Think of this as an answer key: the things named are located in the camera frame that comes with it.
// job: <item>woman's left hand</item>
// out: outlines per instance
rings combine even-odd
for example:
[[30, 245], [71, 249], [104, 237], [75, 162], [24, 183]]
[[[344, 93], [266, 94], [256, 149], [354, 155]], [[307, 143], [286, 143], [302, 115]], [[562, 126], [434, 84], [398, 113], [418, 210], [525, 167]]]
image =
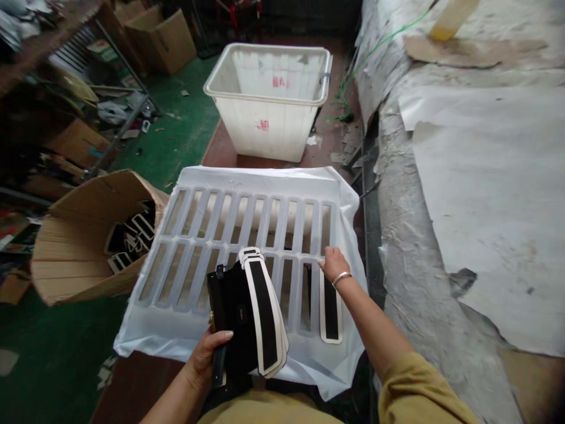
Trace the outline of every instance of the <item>woman's left hand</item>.
[[208, 329], [198, 342], [188, 362], [183, 367], [190, 384], [195, 388], [203, 387], [212, 378], [212, 358], [214, 349], [228, 342], [234, 335], [232, 331], [220, 331], [212, 334]]

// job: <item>green floor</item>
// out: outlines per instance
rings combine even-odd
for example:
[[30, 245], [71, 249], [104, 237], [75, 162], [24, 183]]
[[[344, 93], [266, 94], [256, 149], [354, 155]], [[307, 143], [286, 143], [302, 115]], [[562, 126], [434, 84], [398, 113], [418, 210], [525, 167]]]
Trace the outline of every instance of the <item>green floor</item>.
[[[170, 193], [181, 169], [201, 162], [220, 118], [202, 91], [216, 60], [197, 58], [173, 77], [154, 79], [150, 91], [163, 117], [128, 142], [111, 171], [131, 168]], [[33, 288], [19, 305], [0, 305], [0, 349], [20, 355], [0, 377], [0, 422], [87, 423], [126, 305], [122, 296], [48, 308]]]
[[[132, 168], [170, 193], [182, 168], [200, 165], [220, 120], [213, 100], [202, 90], [217, 59], [195, 59], [173, 77], [157, 78], [150, 91], [163, 116], [147, 134], [128, 142], [111, 171]], [[182, 90], [190, 95], [183, 97]], [[142, 154], [137, 156], [139, 148]]]

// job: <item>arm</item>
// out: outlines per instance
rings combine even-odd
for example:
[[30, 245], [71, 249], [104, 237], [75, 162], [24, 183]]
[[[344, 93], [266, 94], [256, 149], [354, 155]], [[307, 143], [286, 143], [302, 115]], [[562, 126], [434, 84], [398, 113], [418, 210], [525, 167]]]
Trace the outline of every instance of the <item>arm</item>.
[[[330, 281], [351, 272], [336, 247], [325, 248], [325, 263], [320, 267]], [[381, 423], [477, 423], [445, 378], [414, 351], [359, 283], [345, 277], [335, 289], [351, 312], [369, 360], [383, 383], [378, 400]]]
[[141, 424], [185, 424], [196, 421], [210, 389], [214, 349], [232, 338], [233, 332], [206, 331], [190, 359]]
[[[330, 281], [342, 272], [351, 273], [345, 257], [336, 247], [325, 248], [325, 263], [320, 263], [320, 267]], [[335, 288], [351, 312], [371, 364], [382, 380], [394, 361], [403, 353], [413, 352], [414, 348], [352, 277], [341, 279]]]

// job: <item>person's hand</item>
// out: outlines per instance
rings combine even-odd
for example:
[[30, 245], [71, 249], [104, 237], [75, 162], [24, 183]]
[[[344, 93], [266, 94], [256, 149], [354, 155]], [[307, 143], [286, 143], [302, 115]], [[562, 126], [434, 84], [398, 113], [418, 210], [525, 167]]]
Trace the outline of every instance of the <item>person's hand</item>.
[[234, 332], [232, 331], [220, 331], [212, 334], [210, 329], [204, 333], [183, 368], [193, 387], [203, 387], [212, 378], [214, 349], [231, 340], [233, 335]]
[[325, 263], [323, 261], [318, 263], [329, 281], [334, 281], [341, 273], [351, 273], [351, 268], [338, 247], [327, 246], [325, 248]]

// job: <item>open cardboard box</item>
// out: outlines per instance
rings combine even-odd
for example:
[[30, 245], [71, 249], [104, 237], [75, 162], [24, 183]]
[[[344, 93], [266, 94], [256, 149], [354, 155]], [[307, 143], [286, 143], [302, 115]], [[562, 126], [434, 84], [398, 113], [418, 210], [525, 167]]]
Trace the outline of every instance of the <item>open cardboard box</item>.
[[173, 75], [196, 57], [197, 51], [182, 10], [164, 19], [153, 6], [124, 24], [129, 37], [154, 70]]
[[32, 281], [48, 305], [129, 293], [145, 256], [113, 275], [103, 252], [113, 223], [142, 211], [141, 200], [155, 201], [155, 228], [168, 194], [131, 170], [93, 178], [49, 208], [37, 236]]

